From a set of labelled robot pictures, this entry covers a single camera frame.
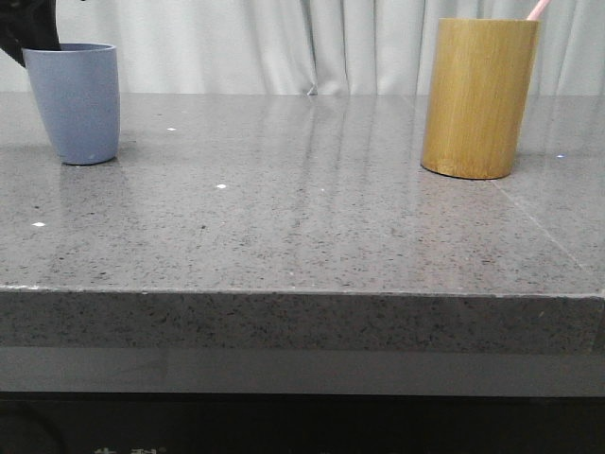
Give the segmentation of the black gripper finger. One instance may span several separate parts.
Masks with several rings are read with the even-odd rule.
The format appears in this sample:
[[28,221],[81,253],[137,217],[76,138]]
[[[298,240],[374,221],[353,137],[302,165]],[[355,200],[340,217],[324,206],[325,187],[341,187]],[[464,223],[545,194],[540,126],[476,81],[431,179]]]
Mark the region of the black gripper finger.
[[26,67],[23,49],[60,51],[55,0],[1,0],[1,49]]

